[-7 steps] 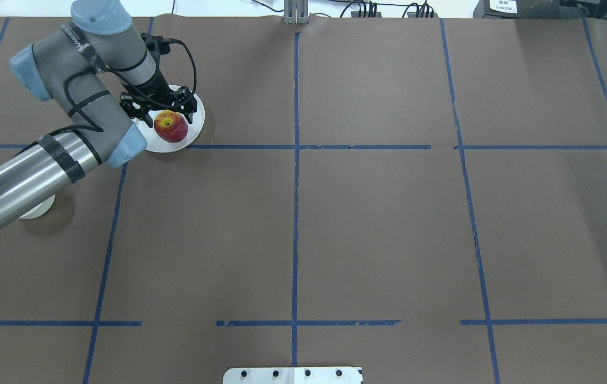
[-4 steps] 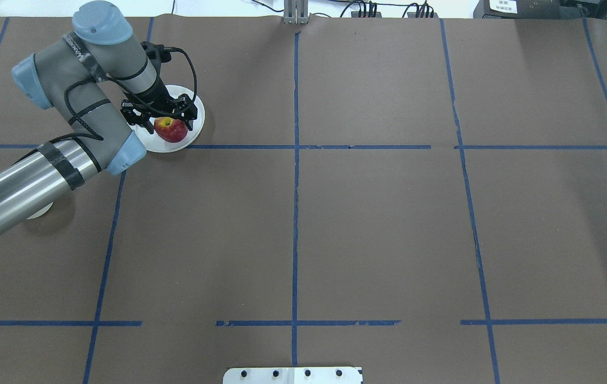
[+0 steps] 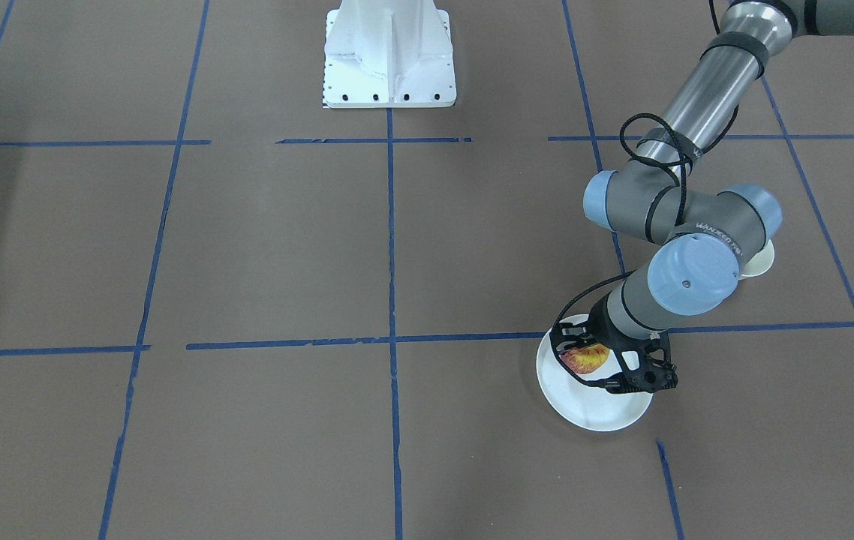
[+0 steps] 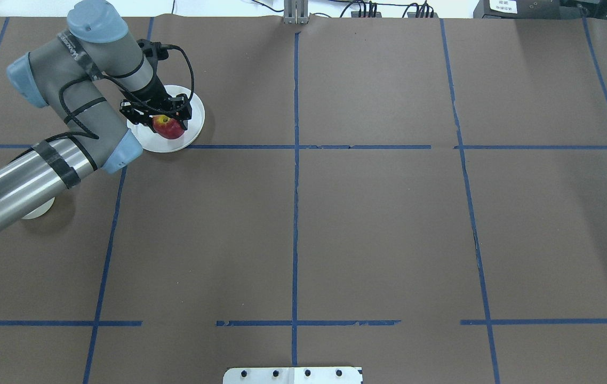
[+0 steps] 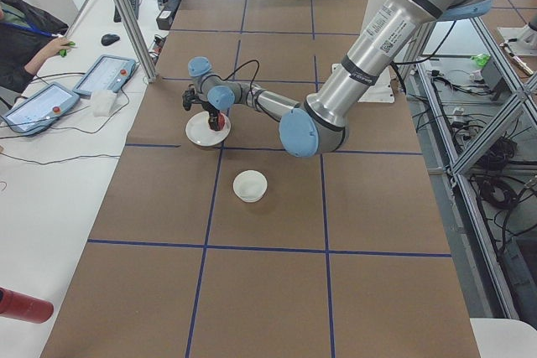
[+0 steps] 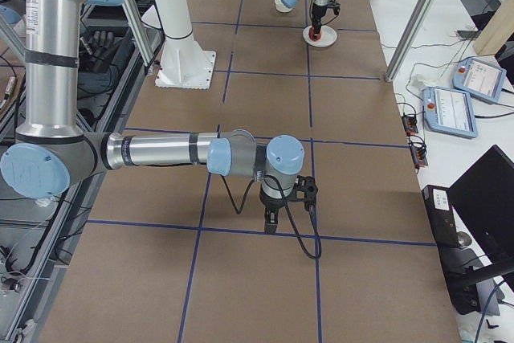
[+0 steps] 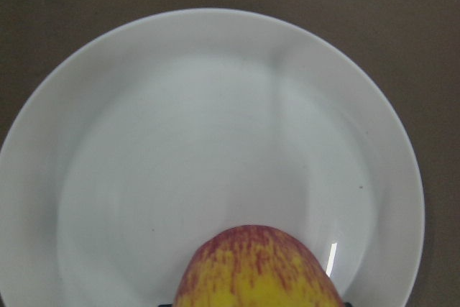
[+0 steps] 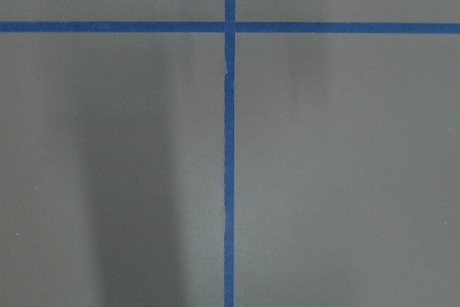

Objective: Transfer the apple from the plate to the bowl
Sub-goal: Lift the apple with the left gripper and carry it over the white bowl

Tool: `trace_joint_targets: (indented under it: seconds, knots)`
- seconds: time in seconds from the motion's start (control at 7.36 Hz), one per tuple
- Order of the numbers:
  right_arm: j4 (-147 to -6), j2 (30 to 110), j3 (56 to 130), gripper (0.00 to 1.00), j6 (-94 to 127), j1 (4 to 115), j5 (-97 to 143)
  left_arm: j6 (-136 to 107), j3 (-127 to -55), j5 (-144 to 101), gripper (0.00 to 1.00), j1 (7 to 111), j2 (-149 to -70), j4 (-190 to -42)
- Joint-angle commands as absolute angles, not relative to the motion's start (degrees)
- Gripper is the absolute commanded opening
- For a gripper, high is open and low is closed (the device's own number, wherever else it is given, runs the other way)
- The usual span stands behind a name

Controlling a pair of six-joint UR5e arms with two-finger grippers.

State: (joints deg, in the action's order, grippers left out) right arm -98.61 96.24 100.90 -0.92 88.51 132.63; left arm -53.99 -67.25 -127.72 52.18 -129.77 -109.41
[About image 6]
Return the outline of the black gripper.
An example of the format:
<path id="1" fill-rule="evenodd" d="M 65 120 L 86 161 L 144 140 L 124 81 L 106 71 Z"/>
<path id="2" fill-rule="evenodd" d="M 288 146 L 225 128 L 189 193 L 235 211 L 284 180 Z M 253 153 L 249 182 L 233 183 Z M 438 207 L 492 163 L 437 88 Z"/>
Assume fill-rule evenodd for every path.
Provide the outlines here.
<path id="1" fill-rule="evenodd" d="M 311 20 L 312 26 L 317 30 L 321 31 L 321 21 L 326 15 L 326 6 L 319 6 L 315 3 L 311 6 Z"/>
<path id="2" fill-rule="evenodd" d="M 259 199 L 264 205 L 264 233 L 275 234 L 278 226 L 279 210 L 285 207 L 285 202 L 294 198 L 294 194 L 290 193 L 285 198 L 273 198 L 266 194 L 263 188 L 259 191 Z"/>

